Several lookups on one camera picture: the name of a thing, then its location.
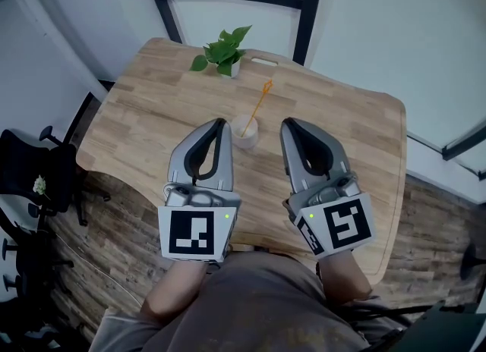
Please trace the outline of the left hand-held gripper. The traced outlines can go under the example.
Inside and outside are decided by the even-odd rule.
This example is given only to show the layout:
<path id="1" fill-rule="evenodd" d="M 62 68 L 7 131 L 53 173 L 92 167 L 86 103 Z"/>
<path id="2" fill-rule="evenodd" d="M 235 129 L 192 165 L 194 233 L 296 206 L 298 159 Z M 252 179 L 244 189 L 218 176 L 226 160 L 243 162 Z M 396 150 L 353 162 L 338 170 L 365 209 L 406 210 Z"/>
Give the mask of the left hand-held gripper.
<path id="1" fill-rule="evenodd" d="M 212 143 L 211 167 L 202 170 Z M 172 151 L 166 203 L 158 208 L 162 256 L 222 262 L 241 205 L 241 197 L 232 190 L 231 128 L 216 118 L 194 129 Z"/>

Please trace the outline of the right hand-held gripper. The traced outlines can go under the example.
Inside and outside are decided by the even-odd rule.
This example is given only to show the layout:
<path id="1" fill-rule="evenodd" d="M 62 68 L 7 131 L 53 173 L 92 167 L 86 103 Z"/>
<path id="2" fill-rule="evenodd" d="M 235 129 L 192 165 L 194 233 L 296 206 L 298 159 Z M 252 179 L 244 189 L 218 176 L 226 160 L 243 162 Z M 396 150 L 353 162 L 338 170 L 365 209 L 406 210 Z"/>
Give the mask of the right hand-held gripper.
<path id="1" fill-rule="evenodd" d="M 372 241 L 371 197 L 361 192 L 356 175 L 348 173 L 349 160 L 342 144 L 317 125 L 298 118 L 282 121 L 280 141 L 294 193 L 283 205 L 315 258 Z"/>

